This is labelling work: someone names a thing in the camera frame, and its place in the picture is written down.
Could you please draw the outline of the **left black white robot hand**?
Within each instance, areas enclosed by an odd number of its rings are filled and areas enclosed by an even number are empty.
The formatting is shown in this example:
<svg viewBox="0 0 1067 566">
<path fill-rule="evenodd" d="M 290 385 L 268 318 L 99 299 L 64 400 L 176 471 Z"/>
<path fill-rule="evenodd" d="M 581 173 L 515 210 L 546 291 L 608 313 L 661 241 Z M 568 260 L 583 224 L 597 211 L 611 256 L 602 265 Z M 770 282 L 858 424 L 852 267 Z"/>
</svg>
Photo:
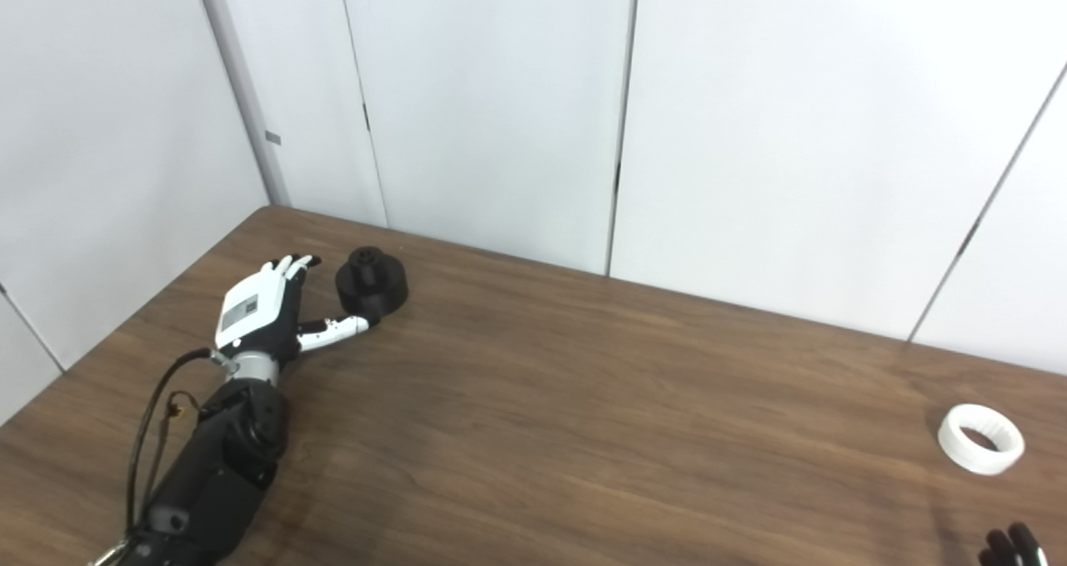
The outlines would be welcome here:
<svg viewBox="0 0 1067 566">
<path fill-rule="evenodd" d="M 318 256 L 287 255 L 262 264 L 225 295 L 216 330 L 219 353 L 236 360 L 240 353 L 266 353 L 278 364 L 355 337 L 377 326 L 359 316 L 299 323 L 303 285 Z"/>
</svg>

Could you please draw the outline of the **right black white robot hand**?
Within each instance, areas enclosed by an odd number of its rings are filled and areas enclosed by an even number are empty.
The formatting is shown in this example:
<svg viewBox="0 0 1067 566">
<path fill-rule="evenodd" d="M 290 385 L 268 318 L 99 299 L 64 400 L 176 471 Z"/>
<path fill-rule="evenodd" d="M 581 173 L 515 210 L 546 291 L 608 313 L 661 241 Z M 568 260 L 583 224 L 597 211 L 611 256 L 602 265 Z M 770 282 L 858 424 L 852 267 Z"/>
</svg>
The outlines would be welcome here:
<svg viewBox="0 0 1067 566">
<path fill-rule="evenodd" d="M 980 565 L 1047 566 L 1044 547 L 1024 522 L 1013 522 L 1006 529 L 991 529 L 984 536 Z"/>
</svg>

